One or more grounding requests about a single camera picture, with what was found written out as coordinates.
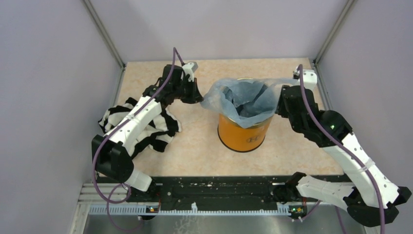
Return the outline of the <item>translucent blue plastic trash bag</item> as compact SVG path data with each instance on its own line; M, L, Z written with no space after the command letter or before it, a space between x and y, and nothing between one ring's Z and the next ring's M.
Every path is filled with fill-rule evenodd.
M299 83L292 78L224 78L213 83L201 106L249 128L275 114L283 85Z

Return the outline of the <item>orange gold-rimmed trash bin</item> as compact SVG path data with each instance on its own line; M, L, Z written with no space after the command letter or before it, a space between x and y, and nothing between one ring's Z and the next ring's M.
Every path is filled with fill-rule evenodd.
M236 152L250 152L257 149L264 141L272 117L249 128L242 128L231 119L219 114L217 127L220 141Z

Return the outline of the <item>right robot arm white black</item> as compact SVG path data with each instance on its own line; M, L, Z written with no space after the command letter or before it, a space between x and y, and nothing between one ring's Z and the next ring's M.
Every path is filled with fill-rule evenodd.
M309 89L283 85L276 114L287 118L294 132L303 134L329 154L351 181L351 185L346 185L296 172L274 190L277 202L313 198L345 210L366 227L394 222L399 213L398 205L406 203L412 192L387 179L363 150L352 127L340 113L319 109Z

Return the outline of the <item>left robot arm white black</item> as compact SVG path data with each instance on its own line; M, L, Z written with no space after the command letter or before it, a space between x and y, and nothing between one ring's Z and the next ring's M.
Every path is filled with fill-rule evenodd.
M168 64L162 76L146 88L129 113L103 136L96 135L92 140L95 171L118 183L137 189L144 201L156 196L152 178L135 168L132 154L138 137L149 123L162 113L174 100L196 104L203 101L194 75L198 64L194 61L176 66Z

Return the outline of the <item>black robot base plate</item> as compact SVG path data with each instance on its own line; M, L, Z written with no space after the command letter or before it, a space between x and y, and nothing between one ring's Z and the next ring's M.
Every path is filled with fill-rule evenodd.
M293 175L154 176L146 192L133 188L128 202L153 202L162 211L272 211L282 204L334 204L327 195L293 192Z

